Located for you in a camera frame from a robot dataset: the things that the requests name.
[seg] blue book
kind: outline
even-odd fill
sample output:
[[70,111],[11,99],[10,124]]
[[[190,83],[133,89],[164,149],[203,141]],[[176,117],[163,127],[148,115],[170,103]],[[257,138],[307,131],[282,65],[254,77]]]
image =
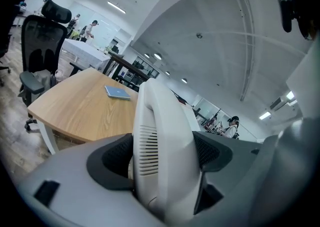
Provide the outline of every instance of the blue book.
[[109,85],[105,85],[104,87],[109,97],[130,100],[130,95],[128,95],[124,89],[109,86]]

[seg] chair armrest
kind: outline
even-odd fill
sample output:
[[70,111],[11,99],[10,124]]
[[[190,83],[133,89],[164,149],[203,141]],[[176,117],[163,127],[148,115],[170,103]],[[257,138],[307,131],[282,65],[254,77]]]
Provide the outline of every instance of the chair armrest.
[[20,73],[20,80],[23,86],[34,95],[45,91],[44,85],[42,85],[29,71]]

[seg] man in white shirt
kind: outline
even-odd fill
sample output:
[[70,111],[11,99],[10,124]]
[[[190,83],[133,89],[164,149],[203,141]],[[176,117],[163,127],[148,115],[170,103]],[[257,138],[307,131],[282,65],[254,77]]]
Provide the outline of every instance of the man in white shirt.
[[233,138],[235,134],[238,132],[239,127],[239,117],[233,116],[228,120],[229,127],[226,129],[225,132],[220,132],[220,135],[227,138]]
[[94,20],[91,24],[89,24],[89,25],[86,27],[86,29],[85,29],[85,31],[84,31],[84,34],[82,35],[82,38],[81,38],[81,41],[82,41],[82,42],[86,42],[87,39],[89,39],[89,37],[91,37],[91,38],[94,39],[95,36],[93,36],[93,34],[91,33],[91,31],[92,31],[92,27],[96,26],[97,24],[98,24],[98,21],[97,21],[97,20]]

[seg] white desk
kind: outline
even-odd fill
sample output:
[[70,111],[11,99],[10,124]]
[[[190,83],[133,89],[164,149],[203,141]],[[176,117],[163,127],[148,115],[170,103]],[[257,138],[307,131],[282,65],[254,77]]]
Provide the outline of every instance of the white desk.
[[20,13],[15,17],[12,25],[17,26],[17,27],[21,27],[22,24],[24,23],[25,19],[26,19],[28,16],[30,16],[30,15],[32,15],[32,13],[29,12],[29,11],[20,12]]
[[110,56],[105,55],[100,50],[78,40],[65,39],[61,48],[73,54],[75,56],[75,62],[80,59],[95,69],[103,70],[110,59]]

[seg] robot vent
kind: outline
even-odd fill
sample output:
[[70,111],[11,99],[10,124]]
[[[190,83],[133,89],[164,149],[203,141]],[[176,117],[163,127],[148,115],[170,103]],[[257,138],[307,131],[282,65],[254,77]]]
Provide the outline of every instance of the robot vent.
[[157,129],[140,125],[139,170],[141,176],[158,173],[158,137]]

